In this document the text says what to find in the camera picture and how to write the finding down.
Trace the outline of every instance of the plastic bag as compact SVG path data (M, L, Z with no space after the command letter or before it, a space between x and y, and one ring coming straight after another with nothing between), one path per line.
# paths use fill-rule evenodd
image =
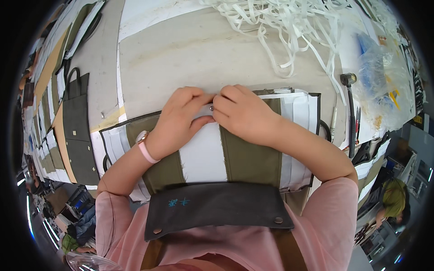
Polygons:
M410 118L413 106L408 69L387 47L364 33L358 38L362 55L354 97L377 130L397 130Z

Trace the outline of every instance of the watch face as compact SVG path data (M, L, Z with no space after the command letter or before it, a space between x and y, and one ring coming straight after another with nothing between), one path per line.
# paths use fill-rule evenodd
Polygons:
M146 134L148 133L148 131L142 131L138 134L138 136L136 137L136 143L138 143Z

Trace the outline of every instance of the hammer handle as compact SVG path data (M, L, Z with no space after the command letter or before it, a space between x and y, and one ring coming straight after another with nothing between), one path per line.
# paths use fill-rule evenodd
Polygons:
M350 106L350 152L348 154L349 158L354 157L355 149L355 116L354 116L354 102L352 99L351 85L347 86L348 89L348 101Z

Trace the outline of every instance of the hand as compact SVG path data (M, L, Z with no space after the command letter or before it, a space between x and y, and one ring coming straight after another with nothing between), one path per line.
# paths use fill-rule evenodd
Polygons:
M283 121L248 88L225 86L214 97L214 119L229 132L253 144L270 146Z
M181 149L202 126L215 122L212 116L194 119L201 107L215 95L200 88L178 88L161 111L157 125L146 138L146 148L152 158L160 160Z
M375 228L378 229L382 224L383 222L381 220L377 220Z

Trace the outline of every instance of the wristwatch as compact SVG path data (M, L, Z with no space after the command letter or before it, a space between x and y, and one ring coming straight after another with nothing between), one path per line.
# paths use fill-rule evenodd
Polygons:
M142 131L141 133L138 134L138 136L136 138L136 143L137 143L141 153L145 157L145 159L148 160L150 163L155 164L155 163L160 162L160 160L153 159L151 157L151 155L149 154L148 150L146 149L145 140L148 137L148 135L149 135L148 131Z

